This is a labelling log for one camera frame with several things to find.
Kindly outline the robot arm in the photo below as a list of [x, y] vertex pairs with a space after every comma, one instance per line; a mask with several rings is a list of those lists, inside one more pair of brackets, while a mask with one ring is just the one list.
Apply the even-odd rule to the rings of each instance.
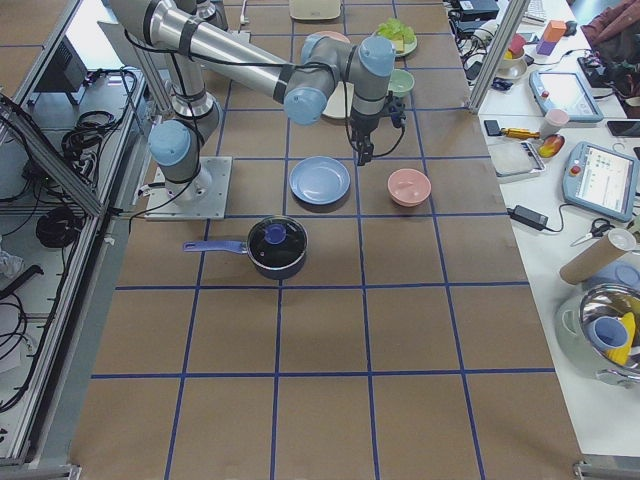
[[305, 40], [301, 60], [289, 63], [189, 13], [173, 1], [114, 1], [111, 8], [134, 46], [167, 55], [178, 81], [178, 96], [194, 103], [203, 93], [201, 70], [208, 68], [270, 96], [299, 125], [317, 122], [342, 82], [354, 88], [346, 133], [358, 165], [375, 158], [372, 133], [388, 117], [404, 129], [403, 102], [389, 90], [395, 48], [369, 36], [354, 45], [327, 35]]

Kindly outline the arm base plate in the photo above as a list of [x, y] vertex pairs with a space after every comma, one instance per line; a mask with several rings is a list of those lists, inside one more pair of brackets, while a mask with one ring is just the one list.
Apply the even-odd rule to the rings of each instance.
[[182, 187], [166, 183], [160, 168], [149, 191], [144, 218], [152, 221], [222, 220], [225, 216], [233, 159], [202, 156], [200, 173], [182, 193]]

